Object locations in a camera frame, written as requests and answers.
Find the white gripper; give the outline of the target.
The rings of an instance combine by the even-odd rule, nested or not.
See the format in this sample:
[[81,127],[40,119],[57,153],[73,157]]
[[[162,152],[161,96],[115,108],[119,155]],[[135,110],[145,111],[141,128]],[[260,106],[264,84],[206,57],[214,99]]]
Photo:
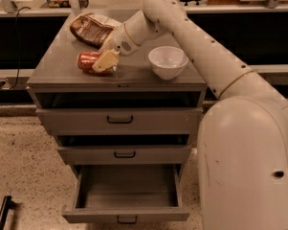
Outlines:
[[122,56],[130,56],[139,48],[140,45],[131,38],[130,33],[127,31],[126,24],[122,23],[114,30],[111,38],[108,37],[104,40],[99,48],[99,52],[102,54],[95,61],[92,68],[98,73],[103,72],[119,62],[120,54]]

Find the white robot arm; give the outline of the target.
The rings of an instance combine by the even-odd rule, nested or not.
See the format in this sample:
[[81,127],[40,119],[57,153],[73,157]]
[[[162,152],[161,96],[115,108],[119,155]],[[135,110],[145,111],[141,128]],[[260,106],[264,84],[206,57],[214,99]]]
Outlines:
[[101,48],[100,72],[170,33],[217,98],[197,135],[204,230],[288,230],[288,101],[200,29],[178,0],[143,0]]

